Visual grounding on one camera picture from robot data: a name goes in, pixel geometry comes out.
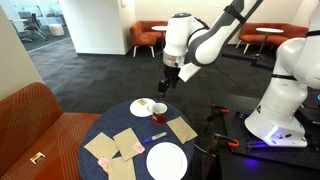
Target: pink paper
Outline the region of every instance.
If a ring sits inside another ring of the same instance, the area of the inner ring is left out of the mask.
[[[108,160],[105,157],[102,157],[99,159],[98,164],[102,167],[105,168],[108,166]]]
[[[145,150],[145,148],[140,143],[136,143],[133,148],[140,154]]]

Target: orange chair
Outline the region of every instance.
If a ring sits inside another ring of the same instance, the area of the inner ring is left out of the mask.
[[[236,48],[238,48],[242,41],[246,43],[243,54],[246,53],[249,45],[261,45],[264,41],[265,34],[257,31],[256,28],[275,28],[283,30],[284,32],[281,34],[270,34],[268,36],[266,45],[275,47],[280,46],[283,42],[291,38],[303,38],[308,32],[308,28],[306,27],[286,23],[245,23],[239,31],[239,42],[236,46]]]
[[[130,27],[131,43],[134,47],[133,57],[136,56],[137,48],[140,46],[148,46],[151,49],[152,57],[154,57],[154,46],[157,39],[161,38],[161,32],[152,30],[153,26],[167,25],[167,21],[138,21]]]

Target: small label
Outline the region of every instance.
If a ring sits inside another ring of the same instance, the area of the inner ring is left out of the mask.
[[[145,148],[140,143],[136,143],[133,146],[133,149],[135,149],[140,154],[143,153],[143,151],[145,150]]]
[[[102,167],[105,168],[108,166],[108,160],[105,157],[102,157],[101,159],[99,159],[98,164]]]
[[[44,157],[45,156],[41,152],[38,152],[36,155],[34,155],[32,158],[30,158],[30,160],[31,160],[31,162],[33,162],[33,164],[37,164],[37,162],[39,162]]]

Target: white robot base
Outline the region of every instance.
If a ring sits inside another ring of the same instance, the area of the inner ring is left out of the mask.
[[[245,120],[247,129],[256,137],[263,140],[269,146],[274,147],[306,147],[307,140],[304,137],[305,130],[300,122],[291,117],[281,121],[265,118],[262,112],[259,111],[259,106]]]

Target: red cup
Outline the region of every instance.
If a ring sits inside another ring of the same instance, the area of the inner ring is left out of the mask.
[[[151,107],[152,121],[156,124],[163,124],[167,121],[167,106],[163,103],[156,103]]]

